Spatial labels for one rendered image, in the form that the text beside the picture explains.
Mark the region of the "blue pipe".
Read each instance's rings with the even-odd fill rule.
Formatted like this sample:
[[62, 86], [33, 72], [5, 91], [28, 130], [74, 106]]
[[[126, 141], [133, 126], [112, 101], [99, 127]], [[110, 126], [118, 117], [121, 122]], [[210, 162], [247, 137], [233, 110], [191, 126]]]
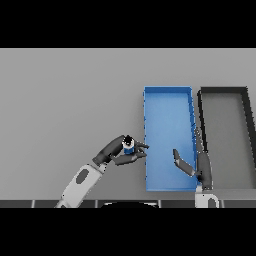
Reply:
[[124, 153], [126, 155], [132, 154], [134, 152], [134, 139], [130, 135], [127, 135], [123, 139], [122, 145], [123, 145]]

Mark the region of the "dark grey bin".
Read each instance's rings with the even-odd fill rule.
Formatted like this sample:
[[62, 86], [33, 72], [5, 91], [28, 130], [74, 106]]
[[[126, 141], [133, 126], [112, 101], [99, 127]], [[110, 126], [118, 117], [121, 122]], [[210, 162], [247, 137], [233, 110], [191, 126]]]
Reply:
[[203, 145], [214, 189], [256, 189], [256, 129], [247, 87], [201, 87]]

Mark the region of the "blue bin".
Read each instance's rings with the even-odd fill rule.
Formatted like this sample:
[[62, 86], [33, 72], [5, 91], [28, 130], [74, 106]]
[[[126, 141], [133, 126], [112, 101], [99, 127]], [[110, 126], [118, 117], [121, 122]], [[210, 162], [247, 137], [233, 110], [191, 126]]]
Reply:
[[144, 143], [146, 150], [146, 190], [149, 192], [194, 192], [195, 176], [190, 177], [174, 164], [173, 150], [196, 167], [196, 128], [190, 86], [145, 86]]

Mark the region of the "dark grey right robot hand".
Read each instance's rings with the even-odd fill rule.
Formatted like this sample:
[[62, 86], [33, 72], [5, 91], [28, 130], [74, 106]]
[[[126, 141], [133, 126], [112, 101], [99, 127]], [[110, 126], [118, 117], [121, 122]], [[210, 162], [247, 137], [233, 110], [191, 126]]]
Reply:
[[204, 149], [201, 132], [198, 127], [195, 128], [194, 134], [196, 138], [197, 153], [196, 167], [193, 168], [189, 163], [184, 161], [180, 157], [177, 149], [173, 150], [174, 164], [176, 165], [177, 168], [182, 170], [188, 176], [195, 176], [197, 180], [201, 183], [203, 190], [212, 190], [213, 180], [209, 154]]

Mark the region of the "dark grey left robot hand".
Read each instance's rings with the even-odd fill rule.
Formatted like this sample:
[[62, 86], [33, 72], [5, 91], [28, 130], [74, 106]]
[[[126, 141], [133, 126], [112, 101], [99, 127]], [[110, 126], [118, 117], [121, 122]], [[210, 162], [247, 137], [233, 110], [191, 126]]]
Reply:
[[134, 139], [134, 152], [126, 155], [123, 150], [122, 141], [127, 135], [120, 135], [109, 142], [93, 159], [92, 161], [100, 166], [103, 163], [113, 161], [117, 166], [130, 164], [137, 161], [139, 158], [146, 157], [147, 154], [144, 148], [149, 146]]

